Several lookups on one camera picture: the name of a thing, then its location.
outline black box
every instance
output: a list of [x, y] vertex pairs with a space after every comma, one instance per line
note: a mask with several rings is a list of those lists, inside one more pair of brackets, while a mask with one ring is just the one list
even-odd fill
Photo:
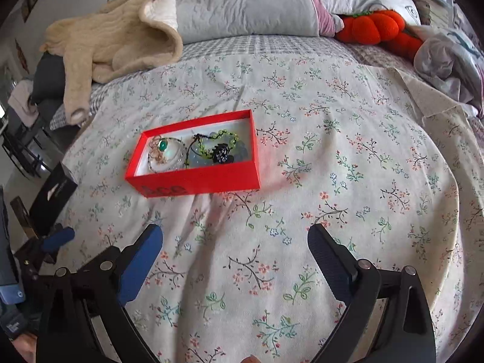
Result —
[[71, 171], [58, 163], [40, 189], [29, 211], [38, 236], [47, 236], [59, 214], [77, 188]]

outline red box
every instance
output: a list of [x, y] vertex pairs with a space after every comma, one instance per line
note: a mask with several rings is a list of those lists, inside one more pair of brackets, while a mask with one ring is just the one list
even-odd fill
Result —
[[[140, 157], [147, 141], [153, 136], [245, 118], [250, 120], [251, 160], [136, 176]], [[259, 189], [259, 159], [252, 111], [249, 109], [200, 117], [144, 131], [132, 154], [124, 178], [147, 198]]]

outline blue gripper pad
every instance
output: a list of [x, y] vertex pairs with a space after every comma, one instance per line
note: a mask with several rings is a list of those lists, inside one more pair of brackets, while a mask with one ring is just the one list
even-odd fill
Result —
[[355, 258], [345, 246], [336, 244], [321, 224], [309, 228], [307, 244], [331, 292], [348, 306], [353, 298], [352, 285], [358, 276]]
[[144, 239], [144, 241], [141, 242], [131, 262], [119, 278], [117, 296], [119, 304], [123, 307], [127, 302], [136, 299], [149, 270], [163, 247], [163, 232], [158, 225], [148, 225], [139, 239]]
[[64, 244], [70, 242], [74, 239], [74, 230], [72, 228], [64, 228], [59, 232], [54, 233], [51, 236], [48, 236], [42, 242], [42, 251], [45, 253], [54, 253]]

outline pumpkin plush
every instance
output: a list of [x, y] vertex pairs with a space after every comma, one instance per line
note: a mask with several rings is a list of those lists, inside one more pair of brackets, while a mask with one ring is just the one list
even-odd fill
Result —
[[365, 12], [361, 15], [342, 18], [344, 28], [336, 33], [337, 40], [346, 43], [362, 43], [386, 48], [398, 56], [413, 58], [422, 45], [422, 41], [402, 33], [405, 21], [399, 13], [391, 10]]

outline open box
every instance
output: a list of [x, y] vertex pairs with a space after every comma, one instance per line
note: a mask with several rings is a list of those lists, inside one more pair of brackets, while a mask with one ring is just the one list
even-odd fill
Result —
[[[148, 141], [154, 136], [176, 137], [180, 133], [187, 136], [187, 132], [193, 134], [202, 128], [206, 132], [216, 131], [224, 126], [224, 123], [234, 125], [241, 122], [238, 120], [245, 119], [248, 128], [245, 134], [249, 152], [247, 161], [183, 168], [163, 173], [149, 172], [143, 166]], [[259, 162], [252, 111], [242, 110], [200, 117], [144, 131], [128, 164], [125, 179], [147, 198], [259, 189]]]

